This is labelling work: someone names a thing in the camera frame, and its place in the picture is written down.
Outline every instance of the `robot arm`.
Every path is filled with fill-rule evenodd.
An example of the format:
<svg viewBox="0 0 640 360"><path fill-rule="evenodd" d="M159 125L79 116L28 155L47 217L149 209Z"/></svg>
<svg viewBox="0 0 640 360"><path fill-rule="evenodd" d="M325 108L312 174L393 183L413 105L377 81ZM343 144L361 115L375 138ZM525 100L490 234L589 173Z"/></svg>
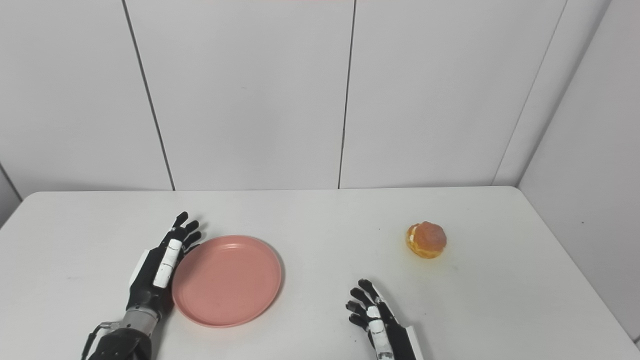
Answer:
<svg viewBox="0 0 640 360"><path fill-rule="evenodd" d="M189 215L183 212L175 219L171 230L160 245L147 253L131 286L126 312L120 322L98 325L87 339L82 360L86 359L97 333L101 337L89 360L150 360L151 334L173 307L171 280L180 260L193 248L202 234L195 231L200 224L192 221L182 227Z"/></svg>

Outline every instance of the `panel seam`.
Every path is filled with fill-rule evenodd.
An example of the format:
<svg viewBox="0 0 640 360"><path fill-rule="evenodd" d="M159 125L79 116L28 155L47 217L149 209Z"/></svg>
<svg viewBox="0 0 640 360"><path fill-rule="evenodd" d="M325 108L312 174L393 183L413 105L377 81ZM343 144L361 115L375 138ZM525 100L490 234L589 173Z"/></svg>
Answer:
<svg viewBox="0 0 640 360"><path fill-rule="evenodd" d="M6 182L9 183L9 186L11 187L13 192L15 193L15 196L18 197L18 200L20 200L20 202L22 202L22 196L20 196L20 193L18 192L18 189L13 184L13 181L11 181L11 178L9 177L9 174L7 174L6 170L2 166L2 163L0 163L0 174L2 174L4 176L4 178L6 179Z"/></svg>
<svg viewBox="0 0 640 360"><path fill-rule="evenodd" d="M518 119L516 120L516 124L513 126L513 131L509 136L509 141L507 141L507 146L504 148L504 152L502 153L502 157L500 158L500 162L498 163L498 167L495 169L495 174L493 175L493 179L491 180L491 185L494 184L495 178L498 176L498 172L500 171L500 167L502 166L502 162L504 161L504 157L507 154L507 150L509 149L509 145L511 145L511 141L513 139L513 135L516 133L516 129L518 129L518 124L520 123L520 119L522 118L522 113L524 109L527 107L527 102L529 102L529 96L531 96L531 92L533 90L533 86L536 84L536 80L538 79L538 75L540 74L540 69L542 69L542 65L545 63L545 58L547 57L547 52L549 51L549 47L551 47L551 42L556 35L556 30L558 29L558 25L560 24L560 20L562 19L562 15L564 14L564 9L566 8L566 4L569 0L564 0L564 5L562 10L560 11L560 15L556 20L556 25L554 26L554 30L551 33L551 37L549 38L549 42L547 43L547 47L545 48L545 52L542 54L542 60L540 60L540 64L538 65L538 69L536 71L536 75L533 77L533 81L531 82L531 86L529 87L529 91L527 92L527 97L524 99L524 103L520 108L520 113L518 114Z"/></svg>
<svg viewBox="0 0 640 360"><path fill-rule="evenodd" d="M344 157L344 138L347 129L347 107L349 105L349 81L351 80L351 55L353 54L353 32L356 26L356 5L358 0L353 0L353 17L351 18L351 40L349 42L349 62L347 65L347 88L344 92L344 117L342 118L342 143L340 145L340 167L338 170L338 189L342 181L342 159Z"/></svg>
<svg viewBox="0 0 640 360"><path fill-rule="evenodd" d="M166 155L166 149L164 148L164 140L162 139L162 133L160 132L160 125L158 124L158 119L156 116L156 108L154 107L154 102L151 99L151 92L149 91L149 84L147 82L147 75L145 74L145 69L142 66L142 57L140 56L140 50L138 49L138 42L136 41L136 35L133 33L133 25L131 24L131 17L129 16L129 9L127 8L127 3L125 0L122 0L122 8L124 9L124 14L127 18L127 25L129 26L129 33L131 34L131 40L133 41L133 47L136 50L136 57L138 59L138 66L140 67L140 74L142 75L142 82L145 85L145 91L147 92L147 99L149 101L149 107L151 108L151 115L154 119L154 124L156 126L156 133L158 135L158 140L160 141L160 149L162 150L162 155L164 158L164 165L166 166L166 172L169 175L169 182L171 182L171 190L175 191L175 184L173 183L173 175L171 173L171 167L169 166L169 159Z"/></svg>

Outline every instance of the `pink plate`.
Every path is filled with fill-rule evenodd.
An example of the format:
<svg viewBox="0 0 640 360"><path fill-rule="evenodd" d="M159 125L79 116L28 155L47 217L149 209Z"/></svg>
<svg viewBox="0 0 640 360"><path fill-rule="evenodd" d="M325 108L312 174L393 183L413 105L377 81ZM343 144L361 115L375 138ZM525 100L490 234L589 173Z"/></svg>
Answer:
<svg viewBox="0 0 640 360"><path fill-rule="evenodd" d="M278 257L265 243L243 235L220 236L180 262L173 278L173 301L200 325L240 325L269 307L281 279Z"/></svg>

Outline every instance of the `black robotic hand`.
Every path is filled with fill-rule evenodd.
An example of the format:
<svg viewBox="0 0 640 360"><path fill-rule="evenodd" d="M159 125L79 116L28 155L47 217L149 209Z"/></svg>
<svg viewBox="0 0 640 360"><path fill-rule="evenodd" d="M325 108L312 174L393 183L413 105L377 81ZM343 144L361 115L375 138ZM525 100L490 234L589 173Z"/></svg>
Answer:
<svg viewBox="0 0 640 360"><path fill-rule="evenodd" d="M109 333L101 337L89 360L151 359L151 333L173 307L171 282L174 270L202 237L200 231L196 231L200 226L197 221L182 226L188 218L186 211L178 215L160 245L147 253L129 287L129 301L122 321L98 325L89 334L82 360L86 359L101 329L108 329Z"/></svg>
<svg viewBox="0 0 640 360"><path fill-rule="evenodd" d="M159 319L171 310L173 271L192 250L194 242L202 237L200 231L195 231L200 226L197 220L182 227L188 218L186 211L178 215L160 245L149 251L138 276L129 288L127 309L148 307L157 311Z"/></svg>
<svg viewBox="0 0 640 360"><path fill-rule="evenodd" d="M351 296L360 302L350 300L347 303L347 309L352 312L349 321L367 332L376 358L423 360L413 327L398 323L371 281L360 279L358 285L362 289L351 289Z"/></svg>

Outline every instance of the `white finger segment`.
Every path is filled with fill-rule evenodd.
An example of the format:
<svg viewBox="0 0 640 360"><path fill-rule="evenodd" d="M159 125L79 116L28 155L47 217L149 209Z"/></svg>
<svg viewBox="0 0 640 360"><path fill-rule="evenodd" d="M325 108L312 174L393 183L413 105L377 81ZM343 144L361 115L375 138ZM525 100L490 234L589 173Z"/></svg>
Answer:
<svg viewBox="0 0 640 360"><path fill-rule="evenodd" d="M376 306L367 308L367 316L373 320L369 322L369 332L373 347L376 349L378 360L391 360L394 358L394 351L389 343L385 323L380 319L380 310Z"/></svg>
<svg viewBox="0 0 640 360"><path fill-rule="evenodd" d="M181 247L181 241L176 239L171 239L169 241L169 245L166 247L166 251L164 252L164 256L160 262L160 267L158 268L158 272L154 278L154 286L156 288L166 288L169 284L169 279L171 279L171 274L173 273L173 268L178 260L178 254L180 253Z"/></svg>

